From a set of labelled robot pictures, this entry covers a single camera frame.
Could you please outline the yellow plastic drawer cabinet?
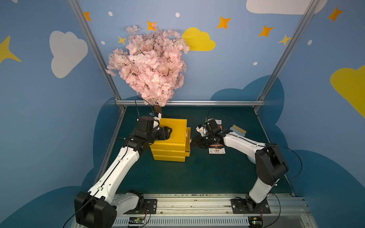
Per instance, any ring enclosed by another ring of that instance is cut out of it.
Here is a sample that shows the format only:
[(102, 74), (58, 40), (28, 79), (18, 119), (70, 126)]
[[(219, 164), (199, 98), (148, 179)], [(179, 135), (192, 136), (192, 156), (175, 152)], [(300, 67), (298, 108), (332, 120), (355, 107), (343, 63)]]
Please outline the yellow plastic drawer cabinet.
[(156, 141), (150, 145), (154, 160), (185, 162), (190, 156), (191, 128), (186, 119), (162, 118), (160, 127), (172, 129), (168, 140)]

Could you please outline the pink hollyhock seed bag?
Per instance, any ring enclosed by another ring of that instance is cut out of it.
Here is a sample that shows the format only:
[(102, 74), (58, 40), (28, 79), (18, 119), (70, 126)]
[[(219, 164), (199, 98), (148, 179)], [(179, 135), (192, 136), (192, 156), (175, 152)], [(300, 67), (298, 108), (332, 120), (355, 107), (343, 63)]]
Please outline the pink hollyhock seed bag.
[(222, 120), (220, 120), (220, 119), (209, 118), (208, 121), (210, 121), (210, 120), (214, 120), (217, 123), (217, 125), (222, 125)]

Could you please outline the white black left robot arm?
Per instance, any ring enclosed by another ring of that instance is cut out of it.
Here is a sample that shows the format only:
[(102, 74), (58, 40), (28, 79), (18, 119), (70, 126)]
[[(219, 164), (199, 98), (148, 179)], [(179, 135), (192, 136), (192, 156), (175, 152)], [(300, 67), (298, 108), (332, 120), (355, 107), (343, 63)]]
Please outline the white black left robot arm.
[(76, 196), (74, 217), (78, 224), (87, 228), (110, 228), (116, 218), (126, 212), (143, 212), (143, 194), (129, 191), (118, 198), (115, 194), (149, 145), (170, 138), (172, 129), (160, 126), (161, 116), (161, 113), (155, 112), (153, 116), (140, 117), (136, 129), (124, 140), (119, 154), (103, 176), (88, 192), (80, 192)]

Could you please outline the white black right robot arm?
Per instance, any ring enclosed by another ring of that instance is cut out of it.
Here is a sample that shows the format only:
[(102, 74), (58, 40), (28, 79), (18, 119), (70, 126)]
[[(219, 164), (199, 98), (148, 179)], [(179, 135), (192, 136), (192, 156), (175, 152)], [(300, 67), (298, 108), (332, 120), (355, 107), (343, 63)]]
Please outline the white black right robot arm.
[(288, 171), (289, 167), (278, 145), (250, 140), (246, 131), (233, 125), (222, 129), (215, 119), (209, 119), (196, 127), (199, 133), (191, 146), (222, 150), (233, 148), (251, 158), (256, 165), (257, 180), (245, 199), (232, 199), (234, 213), (259, 213), (266, 208), (267, 195)]

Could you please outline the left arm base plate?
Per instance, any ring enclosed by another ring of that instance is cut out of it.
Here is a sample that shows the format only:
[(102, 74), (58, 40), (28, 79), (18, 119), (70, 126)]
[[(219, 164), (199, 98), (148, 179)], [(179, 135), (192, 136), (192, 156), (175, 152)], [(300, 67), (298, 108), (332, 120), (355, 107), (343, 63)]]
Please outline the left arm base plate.
[(137, 208), (125, 212), (126, 215), (132, 214), (156, 214), (157, 199), (144, 199), (143, 204), (137, 206)]

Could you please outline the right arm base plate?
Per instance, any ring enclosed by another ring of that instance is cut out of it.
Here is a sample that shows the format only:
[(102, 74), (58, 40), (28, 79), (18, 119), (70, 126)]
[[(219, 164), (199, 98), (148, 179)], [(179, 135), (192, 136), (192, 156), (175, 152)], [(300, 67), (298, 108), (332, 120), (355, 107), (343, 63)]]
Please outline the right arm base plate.
[(271, 214), (267, 198), (261, 203), (235, 197), (230, 200), (234, 214)]

